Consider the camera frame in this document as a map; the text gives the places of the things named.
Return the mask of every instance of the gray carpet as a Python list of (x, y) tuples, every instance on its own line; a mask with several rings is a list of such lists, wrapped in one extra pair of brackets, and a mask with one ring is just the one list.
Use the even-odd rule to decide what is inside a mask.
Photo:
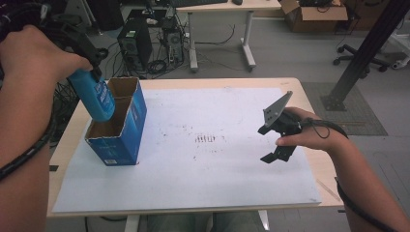
[(346, 111), (325, 110), (320, 96), (329, 95), (335, 85), (335, 83), (302, 82), (317, 115), (322, 119), (337, 123), (349, 135), (388, 135), (356, 87), (353, 87), (343, 102)]

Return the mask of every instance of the blue spray bottle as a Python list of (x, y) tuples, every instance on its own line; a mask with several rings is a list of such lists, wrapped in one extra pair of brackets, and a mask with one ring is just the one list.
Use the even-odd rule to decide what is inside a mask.
[(105, 122), (111, 118), (115, 101), (103, 77), (97, 81), (90, 72), (77, 70), (69, 81), (95, 121)]

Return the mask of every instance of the desk surface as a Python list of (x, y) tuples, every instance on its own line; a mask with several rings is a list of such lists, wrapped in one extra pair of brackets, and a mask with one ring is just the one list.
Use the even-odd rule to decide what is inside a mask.
[[(280, 88), (282, 92), (290, 90), (294, 93), (288, 105), (312, 110), (300, 82), (295, 78), (142, 80), (141, 85), (143, 89), (200, 89), (222, 87)], [(58, 169), (55, 172), (50, 172), (50, 190), (47, 212), (49, 217), (58, 216), (52, 212), (52, 209), (62, 186), (70, 159), (88, 121), (88, 113), (84, 106), (79, 104), (66, 128), (66, 132), (51, 158), (50, 165), (58, 165)], [(340, 206), (342, 202), (337, 195), (336, 183), (334, 180), (336, 173), (331, 160), (326, 154), (320, 151), (305, 149), (305, 153), (307, 154), (307, 160), (311, 166), (317, 188), (322, 197), (322, 203), (319, 206)], [(115, 214), (121, 215), (126, 213), (127, 212), (116, 212)]]
[(227, 3), (178, 8), (177, 11), (181, 13), (195, 13), (217, 11), (258, 11), (278, 9), (280, 9), (280, 3), (278, 2), (278, 0), (244, 0), (244, 3), (241, 6), (233, 4), (232, 0), (228, 0)]

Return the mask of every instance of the black metal pole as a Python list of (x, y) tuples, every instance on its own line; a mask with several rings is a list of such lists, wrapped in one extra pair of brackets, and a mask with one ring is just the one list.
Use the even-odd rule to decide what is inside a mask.
[(347, 94), (359, 78), (363, 76), (366, 66), (392, 35), (409, 9), (409, 0), (390, 0), (386, 9), (368, 32), (331, 94), (321, 97), (327, 110), (343, 110), (343, 101), (346, 99)]

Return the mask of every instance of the blue cardboard box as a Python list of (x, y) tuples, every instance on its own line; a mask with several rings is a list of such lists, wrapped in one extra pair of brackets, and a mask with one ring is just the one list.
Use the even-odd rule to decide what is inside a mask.
[(115, 111), (107, 122), (92, 121), (86, 142), (107, 166), (135, 165), (147, 106), (136, 77), (113, 77), (108, 83)]

